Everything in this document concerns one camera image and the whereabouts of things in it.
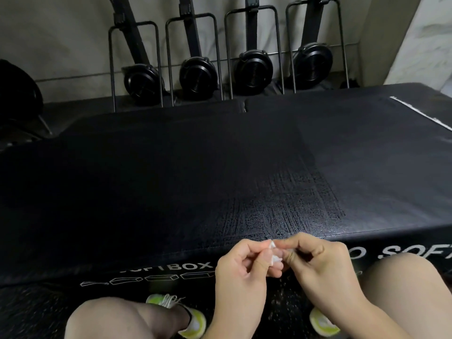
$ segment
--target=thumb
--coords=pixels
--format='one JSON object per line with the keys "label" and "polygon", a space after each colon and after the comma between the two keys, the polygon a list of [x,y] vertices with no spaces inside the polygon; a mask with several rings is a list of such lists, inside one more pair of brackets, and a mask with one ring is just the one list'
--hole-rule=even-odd
{"label": "thumb", "polygon": [[272,265],[273,252],[265,249],[259,253],[253,263],[250,274],[252,279],[265,279],[267,277],[268,268]]}
{"label": "thumb", "polygon": [[296,250],[283,250],[282,254],[282,260],[291,267],[293,272],[303,273],[309,269],[308,263],[297,254]]}

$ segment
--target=bare leg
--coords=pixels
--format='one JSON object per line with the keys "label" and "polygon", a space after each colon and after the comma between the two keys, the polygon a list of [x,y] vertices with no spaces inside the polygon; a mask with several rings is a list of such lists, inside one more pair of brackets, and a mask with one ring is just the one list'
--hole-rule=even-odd
{"label": "bare leg", "polygon": [[410,253],[382,259],[363,275],[362,288],[413,339],[451,337],[452,295],[426,259]]}
{"label": "bare leg", "polygon": [[189,325],[181,306],[161,306],[114,297],[90,300],[67,321],[65,339],[169,339]]}

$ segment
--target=shoelace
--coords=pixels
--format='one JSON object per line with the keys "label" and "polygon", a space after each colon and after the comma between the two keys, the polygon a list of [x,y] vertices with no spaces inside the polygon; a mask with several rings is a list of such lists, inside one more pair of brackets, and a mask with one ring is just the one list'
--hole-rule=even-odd
{"label": "shoelace", "polygon": [[159,302],[159,305],[169,309],[177,305],[182,299],[183,297],[178,299],[176,295],[171,296],[169,294],[166,294],[163,297],[163,300]]}

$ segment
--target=sneaker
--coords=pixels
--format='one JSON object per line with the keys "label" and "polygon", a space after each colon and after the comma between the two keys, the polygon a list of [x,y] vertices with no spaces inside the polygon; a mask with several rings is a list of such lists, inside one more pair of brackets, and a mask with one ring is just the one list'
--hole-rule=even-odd
{"label": "sneaker", "polygon": [[177,298],[176,295],[152,294],[147,298],[146,303],[152,303],[168,309],[175,305],[182,306],[190,315],[190,323],[186,329],[178,331],[178,333],[185,339],[200,339],[206,331],[206,317],[200,311],[184,306],[180,303],[180,300],[182,298]]}
{"label": "sneaker", "polygon": [[314,330],[322,337],[331,337],[340,332],[339,327],[333,324],[320,310],[316,307],[309,314],[309,321]]}

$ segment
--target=white tissue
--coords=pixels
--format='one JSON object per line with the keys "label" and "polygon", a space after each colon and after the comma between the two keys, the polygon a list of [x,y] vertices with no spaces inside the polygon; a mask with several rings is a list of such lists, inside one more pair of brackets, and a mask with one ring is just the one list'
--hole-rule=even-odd
{"label": "white tissue", "polygon": [[[269,246],[268,248],[269,248],[269,249],[275,249],[275,248],[276,248],[276,245],[275,245],[275,243],[273,242],[273,240],[272,240],[272,242],[270,243],[270,246]],[[271,263],[270,266],[273,266],[273,264],[274,264],[275,262],[282,262],[282,260],[283,260],[282,258],[273,255],[273,256],[272,256],[272,263]]]}

